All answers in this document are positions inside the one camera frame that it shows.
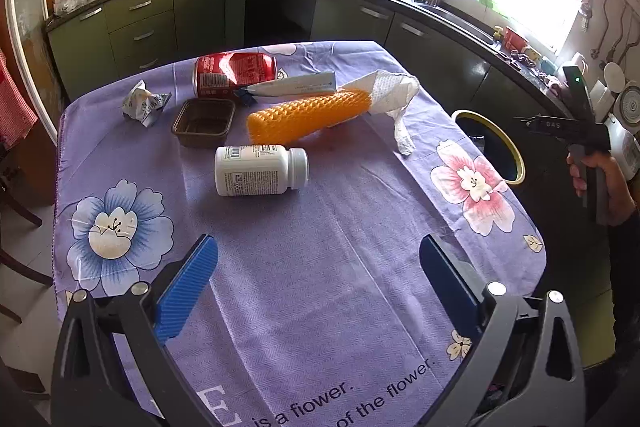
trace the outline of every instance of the floral tablecloth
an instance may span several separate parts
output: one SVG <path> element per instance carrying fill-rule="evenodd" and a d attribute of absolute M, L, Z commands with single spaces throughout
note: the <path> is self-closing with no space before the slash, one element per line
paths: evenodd
<path fill-rule="evenodd" d="M 406 73 L 373 42 L 260 51 L 280 76 L 335 71 L 338 85 L 378 69 Z M 391 118 L 365 114 L 295 144 L 309 157 L 304 189 L 221 198 L 214 151 L 183 148 L 170 131 L 193 96 L 193 63 L 126 78 L 65 111 L 53 247 L 60 317 L 74 290 L 117 295 L 152 281 L 210 233 L 218 267 L 167 347 L 223 425 L 413 426 L 471 348 L 420 269 L 420 240 L 437 233 L 485 280 L 526 295 L 545 267 L 540 234 L 423 90 L 404 117 L 411 156 L 397 152 Z M 174 95 L 150 128 L 122 116 L 141 78 Z M 248 143 L 249 111 L 236 113 L 228 144 Z M 161 414 L 116 341 L 140 403 Z"/>

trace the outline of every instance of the blue flower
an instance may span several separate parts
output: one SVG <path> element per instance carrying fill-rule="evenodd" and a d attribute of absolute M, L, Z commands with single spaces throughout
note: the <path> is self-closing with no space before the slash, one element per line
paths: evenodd
<path fill-rule="evenodd" d="M 120 295 L 140 281 L 138 269 L 160 264 L 174 240 L 174 224 L 166 216 L 162 194 L 120 180 L 104 201 L 89 196 L 78 203 L 71 226 L 76 242 L 66 254 L 71 273 L 82 288 L 102 281 L 108 296 Z"/>

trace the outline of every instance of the orange mesh sleeve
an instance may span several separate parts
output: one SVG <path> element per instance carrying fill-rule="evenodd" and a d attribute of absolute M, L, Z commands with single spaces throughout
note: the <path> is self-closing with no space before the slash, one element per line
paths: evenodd
<path fill-rule="evenodd" d="M 324 127 L 349 120 L 369 109 L 369 93 L 339 90 L 326 96 L 281 103 L 251 113 L 246 126 L 256 145 L 286 144 Z"/>

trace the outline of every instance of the kitchen sink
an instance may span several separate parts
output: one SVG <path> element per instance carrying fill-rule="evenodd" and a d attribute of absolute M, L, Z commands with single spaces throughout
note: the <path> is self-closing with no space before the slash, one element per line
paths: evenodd
<path fill-rule="evenodd" d="M 449 21 L 450 23 L 458 26 L 460 29 L 463 29 L 465 32 L 470 33 L 477 40 L 484 42 L 484 44 L 487 44 L 488 46 L 491 46 L 492 44 L 494 44 L 494 40 L 489 35 L 487 35 L 481 29 L 476 28 L 472 24 L 468 23 L 464 19 L 458 17 L 457 15 L 453 15 L 453 13 L 450 13 L 437 6 L 429 6 L 426 3 L 416 3 L 415 5 L 419 7 L 421 10 L 425 10 L 429 13 L 433 13 L 438 17 L 442 17 L 443 19 Z"/>

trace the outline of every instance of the jar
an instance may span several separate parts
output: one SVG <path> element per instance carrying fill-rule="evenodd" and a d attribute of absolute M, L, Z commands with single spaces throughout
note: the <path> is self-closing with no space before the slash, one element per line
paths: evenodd
<path fill-rule="evenodd" d="M 216 190 L 220 196 L 257 196 L 297 190 L 309 179 L 304 149 L 282 145 L 218 147 L 215 159 Z"/>

